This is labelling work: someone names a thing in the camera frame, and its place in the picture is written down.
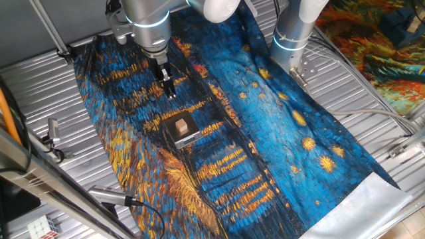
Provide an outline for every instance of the white fabric corner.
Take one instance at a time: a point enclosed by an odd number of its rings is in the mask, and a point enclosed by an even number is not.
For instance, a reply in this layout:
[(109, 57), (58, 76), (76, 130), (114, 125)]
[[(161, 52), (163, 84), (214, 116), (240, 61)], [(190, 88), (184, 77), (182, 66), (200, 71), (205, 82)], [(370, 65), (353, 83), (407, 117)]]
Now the white fabric corner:
[(412, 200), (371, 173), (300, 239), (367, 239)]

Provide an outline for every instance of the red and white object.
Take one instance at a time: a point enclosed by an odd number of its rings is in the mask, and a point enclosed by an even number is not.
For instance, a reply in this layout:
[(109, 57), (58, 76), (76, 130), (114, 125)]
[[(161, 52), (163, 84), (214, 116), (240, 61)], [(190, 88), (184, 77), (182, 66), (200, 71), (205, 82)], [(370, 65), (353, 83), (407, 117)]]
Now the red and white object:
[(27, 225), (31, 239), (54, 239), (58, 236), (58, 229), (54, 226), (52, 219), (42, 216)]

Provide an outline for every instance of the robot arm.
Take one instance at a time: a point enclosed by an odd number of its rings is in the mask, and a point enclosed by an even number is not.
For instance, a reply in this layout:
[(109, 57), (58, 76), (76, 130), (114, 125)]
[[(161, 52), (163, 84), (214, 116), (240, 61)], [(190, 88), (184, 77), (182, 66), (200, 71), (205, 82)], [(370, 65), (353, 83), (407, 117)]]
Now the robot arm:
[[(171, 38), (170, 11), (181, 5), (193, 7), (213, 23), (227, 20), (235, 12), (240, 0), (111, 0), (106, 18), (120, 44), (131, 34), (143, 52), (157, 61), (155, 75), (169, 99), (175, 98), (173, 75), (167, 59), (168, 40)], [(124, 10), (128, 24), (121, 25), (116, 13)]]

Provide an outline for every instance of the orange cable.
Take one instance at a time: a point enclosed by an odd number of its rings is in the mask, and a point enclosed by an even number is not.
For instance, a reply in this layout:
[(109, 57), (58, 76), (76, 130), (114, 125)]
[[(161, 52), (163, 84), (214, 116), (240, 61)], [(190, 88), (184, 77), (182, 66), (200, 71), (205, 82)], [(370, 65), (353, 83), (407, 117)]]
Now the orange cable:
[(9, 109), (9, 105), (6, 102), (5, 95), (3, 94), (3, 91), (1, 89), (0, 89), (0, 109), (3, 112), (3, 117), (5, 118), (7, 131), (13, 137), (13, 139), (15, 139), (20, 145), (22, 145), (21, 139), (19, 138), (19, 134), (16, 129), (15, 122), (13, 121), (11, 110)]

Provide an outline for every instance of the yellow star pattern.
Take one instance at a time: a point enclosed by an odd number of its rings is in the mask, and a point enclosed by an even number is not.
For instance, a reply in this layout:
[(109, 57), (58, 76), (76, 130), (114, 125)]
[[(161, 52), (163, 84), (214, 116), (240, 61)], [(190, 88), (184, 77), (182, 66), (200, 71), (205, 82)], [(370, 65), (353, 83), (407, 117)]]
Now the yellow star pattern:
[(332, 150), (336, 155), (338, 155), (340, 157), (345, 157), (344, 149), (341, 146), (334, 145), (332, 147)]
[(303, 148), (308, 151), (311, 151), (312, 149), (314, 149), (314, 147), (316, 147), (316, 142), (310, 137), (303, 138), (301, 144), (303, 145)]
[(281, 98), (281, 99), (283, 99), (283, 100), (289, 100), (288, 96), (287, 96), (287, 95), (285, 95), (284, 93), (279, 92), (278, 94), (279, 94), (279, 98)]
[(324, 171), (327, 171), (328, 173), (332, 173), (333, 169), (337, 166), (335, 165), (335, 162), (332, 161), (328, 156), (321, 156), (320, 157), (320, 165)]
[(270, 73), (267, 70), (259, 69), (258, 71), (259, 71), (260, 75), (263, 77), (263, 79), (269, 80), (269, 79), (272, 78), (272, 76), (270, 75)]
[(292, 169), (292, 172), (294, 172), (294, 173), (299, 173), (299, 170), (298, 170), (298, 168), (297, 168), (297, 167), (295, 167), (295, 166), (291, 166), (291, 169)]
[(306, 126), (307, 125), (307, 122), (305, 122), (304, 117), (300, 113), (298, 113), (298, 111), (294, 110), (292, 112), (292, 117), (294, 117), (294, 119), (297, 121), (297, 123), (299, 125), (301, 125), (301, 126)]

